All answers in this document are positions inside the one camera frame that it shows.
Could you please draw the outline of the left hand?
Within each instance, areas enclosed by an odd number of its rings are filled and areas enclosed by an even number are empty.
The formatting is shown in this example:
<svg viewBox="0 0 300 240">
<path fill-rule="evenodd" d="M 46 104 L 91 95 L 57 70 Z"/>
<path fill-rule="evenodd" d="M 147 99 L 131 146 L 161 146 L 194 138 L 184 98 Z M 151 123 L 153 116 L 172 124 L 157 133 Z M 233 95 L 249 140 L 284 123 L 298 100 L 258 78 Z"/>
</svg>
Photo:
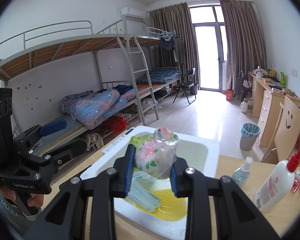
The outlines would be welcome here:
<svg viewBox="0 0 300 240">
<path fill-rule="evenodd" d="M 20 208 L 15 191 L 10 190 L 6 186 L 0 187 L 0 196 L 7 202 L 10 206 L 15 208 Z M 27 205 L 29 207 L 35 207 L 38 210 L 41 210 L 44 201 L 44 196 L 42 194 L 32 193 L 27 199 Z"/>
</svg>

